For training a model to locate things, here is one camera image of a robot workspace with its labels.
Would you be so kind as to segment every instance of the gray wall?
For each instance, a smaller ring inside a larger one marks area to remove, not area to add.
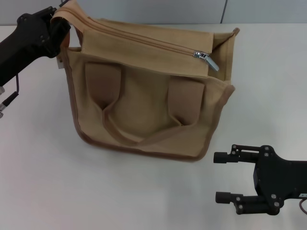
[[[78,0],[96,18],[134,23],[220,23],[227,0]],[[60,0],[0,0],[0,24]],[[223,23],[307,23],[307,0],[228,0]]]
[[[228,0],[223,23],[307,23],[307,0]]]

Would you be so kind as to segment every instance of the canvas bag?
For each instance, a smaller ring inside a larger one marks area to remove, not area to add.
[[[77,1],[59,8],[81,47],[63,41],[74,124],[93,145],[143,155],[201,159],[235,90],[231,33],[169,29],[92,19]],[[195,51],[210,54],[215,71]]]

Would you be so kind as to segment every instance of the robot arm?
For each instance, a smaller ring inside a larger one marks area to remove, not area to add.
[[[214,154],[214,163],[239,161],[255,163],[253,177],[258,196],[224,192],[217,192],[215,196],[217,203],[234,203],[237,214],[277,215],[285,200],[307,198],[307,161],[284,160],[271,146],[233,145],[230,154]]]
[[[56,8],[48,7],[34,14],[25,13],[17,20],[15,31],[0,43],[0,95],[4,85],[16,76],[17,90],[0,104],[2,111],[18,96],[18,73],[40,57],[54,58],[70,30],[65,19],[50,20]]]

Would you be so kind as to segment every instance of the white table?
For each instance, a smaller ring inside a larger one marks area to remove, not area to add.
[[[253,164],[214,164],[213,153],[269,144],[287,160],[307,160],[307,24],[172,27],[241,29],[236,91],[204,159],[177,162],[84,143],[74,129],[64,70],[40,58],[20,73],[20,96],[0,120],[0,230],[306,229],[299,200],[286,201],[275,217],[238,216],[233,205],[216,204],[216,191],[256,192]],[[13,30],[0,27],[0,40]],[[12,80],[1,99],[14,87]]]

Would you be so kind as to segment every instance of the bag handle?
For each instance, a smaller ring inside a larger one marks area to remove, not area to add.
[[[103,109],[102,123],[108,133],[124,146],[144,146],[169,138],[194,126],[200,117],[204,84],[184,77],[171,77],[168,88],[168,113],[176,127],[158,131],[140,141],[125,137],[110,120],[110,113],[120,95],[121,68],[118,65],[87,63],[87,90],[92,100]]]

